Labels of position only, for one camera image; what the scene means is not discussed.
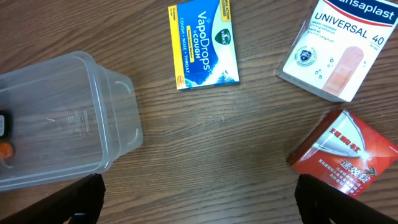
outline white box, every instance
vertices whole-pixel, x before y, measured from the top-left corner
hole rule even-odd
[[[350,102],[398,23],[384,0],[318,0],[278,76],[332,102]]]

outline black object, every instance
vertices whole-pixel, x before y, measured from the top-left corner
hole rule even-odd
[[[10,217],[1,224],[95,224],[104,204],[100,174],[89,175]]]
[[[0,110],[0,140],[8,139],[11,135],[11,114]]]
[[[309,174],[298,179],[295,197],[304,224],[398,224]]]

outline blue and yellow box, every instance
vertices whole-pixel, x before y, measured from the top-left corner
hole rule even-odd
[[[229,0],[169,7],[178,90],[239,83]]]

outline adhesive bandage image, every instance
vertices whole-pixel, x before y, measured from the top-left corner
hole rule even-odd
[[[348,47],[322,89],[332,95],[339,96],[363,58],[364,52],[362,49]]]

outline wood grain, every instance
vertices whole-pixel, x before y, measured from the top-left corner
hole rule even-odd
[[[330,109],[348,108],[398,144],[398,32],[352,103],[275,76],[309,0],[232,0],[241,84],[175,89],[173,0],[0,0],[0,73],[75,50],[131,77],[140,149],[104,174],[99,223],[301,223],[287,157]],[[72,183],[0,193],[4,218]],[[398,219],[398,164],[360,201]]]

